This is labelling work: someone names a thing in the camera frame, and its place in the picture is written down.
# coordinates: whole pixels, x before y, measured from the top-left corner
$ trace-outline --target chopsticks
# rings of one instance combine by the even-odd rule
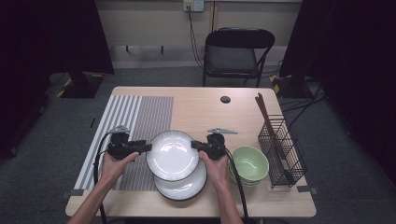
[[[270,135],[270,138],[272,142],[274,143],[274,147],[276,150],[276,153],[278,154],[280,161],[282,162],[283,169],[285,170],[285,175],[288,180],[290,180],[290,173],[289,173],[289,166],[288,162],[286,160],[286,155],[285,152],[282,149],[282,146],[280,145],[276,133],[274,131],[274,128],[271,124],[271,120],[269,119],[267,109],[265,107],[265,102],[264,99],[262,98],[262,94],[259,92],[259,95],[255,97],[257,105],[259,106],[260,111],[262,112],[262,116],[264,117],[264,123],[265,126],[267,127],[267,131]]]

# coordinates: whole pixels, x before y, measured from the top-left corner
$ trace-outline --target chair backrest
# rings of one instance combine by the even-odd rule
[[[271,32],[262,29],[221,28],[210,33],[206,46],[240,49],[270,49],[275,43]]]

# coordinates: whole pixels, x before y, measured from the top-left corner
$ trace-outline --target wooden tabletop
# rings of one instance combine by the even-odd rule
[[[255,101],[262,94],[270,115],[281,110],[271,89],[253,88],[190,88],[190,87],[117,87],[112,95],[173,96],[172,130],[182,131],[198,141],[206,141],[208,129],[223,128],[238,134],[224,134],[225,145],[231,151],[241,146],[260,148],[258,134],[263,117]],[[220,98],[228,96],[224,104]],[[233,196],[241,215],[242,204],[236,183],[232,182]],[[295,186],[271,189],[269,176],[255,187],[244,187],[250,217],[312,217],[316,213],[310,192],[299,192],[306,186],[302,177]],[[73,216],[90,190],[82,196],[71,196],[66,214]],[[186,202],[174,202],[158,191],[110,191],[104,207],[109,217],[218,217],[216,192],[207,181],[203,191]]]

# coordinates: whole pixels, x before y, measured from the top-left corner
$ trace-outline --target white plate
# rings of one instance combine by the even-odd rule
[[[206,183],[206,167],[199,161],[194,172],[178,181],[166,181],[154,176],[157,190],[163,197],[174,201],[186,201],[198,195]]]
[[[147,152],[148,167],[154,175],[167,181],[189,176],[198,164],[198,151],[191,147],[192,138],[183,132],[160,133],[151,140]]]

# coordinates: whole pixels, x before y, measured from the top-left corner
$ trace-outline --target hand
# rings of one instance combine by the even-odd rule
[[[102,174],[100,180],[108,181],[114,186],[119,177],[124,173],[125,167],[139,156],[138,152],[134,152],[122,161],[116,161],[110,154],[105,152],[103,156]]]
[[[199,155],[206,165],[207,175],[212,180],[215,189],[219,184],[227,182],[227,166],[228,157],[223,156],[218,161],[211,160],[204,151],[200,151]]]

